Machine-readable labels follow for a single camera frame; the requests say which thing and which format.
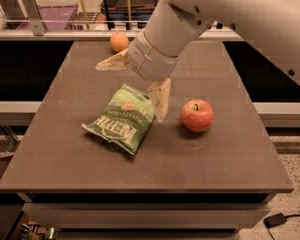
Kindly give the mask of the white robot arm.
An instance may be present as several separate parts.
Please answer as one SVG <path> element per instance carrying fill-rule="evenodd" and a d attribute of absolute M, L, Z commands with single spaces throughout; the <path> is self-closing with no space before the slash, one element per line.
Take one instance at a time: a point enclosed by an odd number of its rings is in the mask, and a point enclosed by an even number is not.
<path fill-rule="evenodd" d="M 157 120 L 163 121 L 170 75 L 181 53 L 214 22 L 231 28 L 300 85 L 300 0 L 159 0 L 129 47 L 96 68 L 130 66 L 151 81 L 150 100 Z"/>

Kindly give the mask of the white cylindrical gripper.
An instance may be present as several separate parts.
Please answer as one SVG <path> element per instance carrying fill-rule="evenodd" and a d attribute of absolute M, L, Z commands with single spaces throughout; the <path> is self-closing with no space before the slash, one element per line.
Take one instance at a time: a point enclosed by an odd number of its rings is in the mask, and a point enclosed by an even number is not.
<path fill-rule="evenodd" d="M 130 43 L 128 50 L 125 49 L 99 62 L 95 69 L 97 71 L 123 70 L 129 62 L 132 70 L 142 79 L 156 81 L 148 88 L 148 94 L 157 121 L 162 122 L 168 112 L 171 88 L 171 80 L 168 77 L 172 74 L 178 58 L 158 52 L 149 44 L 144 31 L 141 31 Z"/>

